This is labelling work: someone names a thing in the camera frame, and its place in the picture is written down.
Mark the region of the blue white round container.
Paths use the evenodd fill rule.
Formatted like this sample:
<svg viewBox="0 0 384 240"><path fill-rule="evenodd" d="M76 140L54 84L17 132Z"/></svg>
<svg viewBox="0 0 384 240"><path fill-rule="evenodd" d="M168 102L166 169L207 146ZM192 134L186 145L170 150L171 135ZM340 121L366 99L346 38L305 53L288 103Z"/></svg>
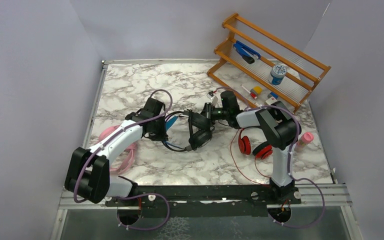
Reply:
<svg viewBox="0 0 384 240"><path fill-rule="evenodd" d="M285 66L276 64L272 67L268 80L272 85L280 85L287 72L288 71Z"/></svg>

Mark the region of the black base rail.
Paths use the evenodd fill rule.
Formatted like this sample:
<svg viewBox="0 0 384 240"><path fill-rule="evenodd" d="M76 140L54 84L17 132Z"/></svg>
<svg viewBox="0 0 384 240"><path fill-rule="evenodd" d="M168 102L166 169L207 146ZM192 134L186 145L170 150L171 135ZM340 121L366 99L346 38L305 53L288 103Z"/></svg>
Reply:
<svg viewBox="0 0 384 240"><path fill-rule="evenodd" d="M129 200L113 197L105 206L143 218L266 217L269 208L301 203L295 186L246 185L137 185Z"/></svg>

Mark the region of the white red pen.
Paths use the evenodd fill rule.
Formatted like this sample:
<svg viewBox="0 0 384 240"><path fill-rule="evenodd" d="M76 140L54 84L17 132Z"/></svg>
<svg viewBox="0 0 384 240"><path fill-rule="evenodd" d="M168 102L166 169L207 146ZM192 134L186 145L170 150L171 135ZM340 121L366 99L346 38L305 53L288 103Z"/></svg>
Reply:
<svg viewBox="0 0 384 240"><path fill-rule="evenodd" d="M253 89L250 89L250 90L248 90L244 85L240 85L250 96L251 96L251 98L252 99L257 99L258 98L258 95L257 95L257 93L253 90Z"/></svg>

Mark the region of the small pink cup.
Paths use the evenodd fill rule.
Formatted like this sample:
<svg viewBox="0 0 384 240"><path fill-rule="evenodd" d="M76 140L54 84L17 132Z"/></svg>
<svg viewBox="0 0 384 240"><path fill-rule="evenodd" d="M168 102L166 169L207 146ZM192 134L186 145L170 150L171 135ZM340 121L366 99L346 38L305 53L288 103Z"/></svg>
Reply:
<svg viewBox="0 0 384 240"><path fill-rule="evenodd" d="M302 136L297 140L295 144L294 150L296 152L302 151L307 145L312 143L314 140L314 135L311 132L305 132Z"/></svg>

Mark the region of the white small box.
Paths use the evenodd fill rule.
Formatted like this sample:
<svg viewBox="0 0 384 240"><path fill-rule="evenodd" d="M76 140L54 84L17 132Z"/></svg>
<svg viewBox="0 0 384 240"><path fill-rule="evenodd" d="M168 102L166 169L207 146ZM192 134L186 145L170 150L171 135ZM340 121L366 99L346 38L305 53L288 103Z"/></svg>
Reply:
<svg viewBox="0 0 384 240"><path fill-rule="evenodd" d="M267 95L267 99L265 100L266 105L272 105L278 101L278 96L273 96L272 94Z"/></svg>

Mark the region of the blue black tool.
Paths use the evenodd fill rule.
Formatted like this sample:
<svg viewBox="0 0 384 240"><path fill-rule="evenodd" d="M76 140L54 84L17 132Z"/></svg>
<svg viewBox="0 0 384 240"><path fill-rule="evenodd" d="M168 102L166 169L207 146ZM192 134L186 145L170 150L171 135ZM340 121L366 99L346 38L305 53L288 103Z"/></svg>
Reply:
<svg viewBox="0 0 384 240"><path fill-rule="evenodd" d="M261 55L257 51L240 42L239 40L233 44L233 48L249 65L253 64L256 60L261 59Z"/></svg>

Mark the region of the pink headphones with cable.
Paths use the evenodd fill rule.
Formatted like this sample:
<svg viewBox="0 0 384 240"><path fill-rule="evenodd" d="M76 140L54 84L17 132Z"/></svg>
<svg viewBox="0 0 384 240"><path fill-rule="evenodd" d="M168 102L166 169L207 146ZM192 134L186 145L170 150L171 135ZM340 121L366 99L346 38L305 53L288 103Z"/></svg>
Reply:
<svg viewBox="0 0 384 240"><path fill-rule="evenodd" d="M98 136L98 141L101 142L104 140L107 136L109 136L111 133L113 133L115 130L117 130L119 125L114 125L106 128L103 132L100 133ZM115 163L117 166L111 166L109 171L113 175L122 175L125 173L129 168L133 165L135 161L135 155L137 153L137 143L134 142L130 144L125 150L126 152L124 159L116 160Z"/></svg>

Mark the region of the black blue headphones with cable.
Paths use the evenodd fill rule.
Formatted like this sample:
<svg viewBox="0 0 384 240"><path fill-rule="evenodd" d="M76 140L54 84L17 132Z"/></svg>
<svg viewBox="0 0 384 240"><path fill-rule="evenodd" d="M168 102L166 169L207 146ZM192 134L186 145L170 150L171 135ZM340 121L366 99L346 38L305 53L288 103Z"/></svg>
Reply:
<svg viewBox="0 0 384 240"><path fill-rule="evenodd" d="M196 151L205 146L213 138L214 126L211 120L192 110L174 111L165 117L165 129L168 130L179 117L187 118L188 124L188 146L181 147L174 143L163 140L162 144L173 152Z"/></svg>

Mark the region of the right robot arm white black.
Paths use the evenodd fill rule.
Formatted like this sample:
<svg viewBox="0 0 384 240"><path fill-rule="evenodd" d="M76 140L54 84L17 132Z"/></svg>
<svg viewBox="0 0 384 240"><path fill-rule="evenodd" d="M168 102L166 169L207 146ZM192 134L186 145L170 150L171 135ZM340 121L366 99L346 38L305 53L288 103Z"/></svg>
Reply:
<svg viewBox="0 0 384 240"><path fill-rule="evenodd" d="M280 204L297 191L292 176L293 150L301 133L301 126L286 106L276 101L271 105L240 109L233 91L221 93L222 107L206 103L201 115L206 122L225 120L237 130L258 128L272 147L273 171L269 178L269 199Z"/></svg>

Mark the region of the yellow red small block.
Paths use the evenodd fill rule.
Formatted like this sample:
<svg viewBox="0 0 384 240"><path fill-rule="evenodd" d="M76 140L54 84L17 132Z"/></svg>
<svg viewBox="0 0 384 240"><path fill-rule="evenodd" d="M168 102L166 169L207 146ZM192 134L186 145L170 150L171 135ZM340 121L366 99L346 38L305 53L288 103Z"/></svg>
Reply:
<svg viewBox="0 0 384 240"><path fill-rule="evenodd" d="M250 90L250 95L254 98L257 99L258 96L262 93L263 89L259 86L255 86Z"/></svg>

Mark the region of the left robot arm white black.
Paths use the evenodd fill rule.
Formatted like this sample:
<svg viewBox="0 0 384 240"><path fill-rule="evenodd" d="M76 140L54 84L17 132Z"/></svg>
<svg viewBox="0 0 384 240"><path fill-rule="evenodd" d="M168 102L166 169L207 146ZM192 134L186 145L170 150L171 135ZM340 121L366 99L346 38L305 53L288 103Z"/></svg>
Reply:
<svg viewBox="0 0 384 240"><path fill-rule="evenodd" d="M137 200L133 181L110 174L110 166L131 144L144 135L158 141L166 137L165 104L148 98L139 112L128 114L110 135L89 148L76 148L69 163L64 188L73 193L78 202L99 203L106 197L118 197L124 205Z"/></svg>

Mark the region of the orange wooden rack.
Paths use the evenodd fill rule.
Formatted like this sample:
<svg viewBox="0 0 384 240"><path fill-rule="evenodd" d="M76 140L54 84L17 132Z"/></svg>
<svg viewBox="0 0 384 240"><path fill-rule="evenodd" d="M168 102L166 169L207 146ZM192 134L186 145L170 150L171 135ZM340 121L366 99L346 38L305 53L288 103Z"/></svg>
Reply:
<svg viewBox="0 0 384 240"><path fill-rule="evenodd" d="M227 70L244 75L244 83L261 86L273 92L297 112L330 71L331 67L304 53L267 30L245 19L238 13L227 17L221 24L228 31L227 37L214 49L219 57L207 75L223 87L234 86L223 75ZM246 63L235 51L233 44L240 41L257 51L261 58L253 64ZM287 73L281 84L273 85L268 77L274 65L283 65Z"/></svg>

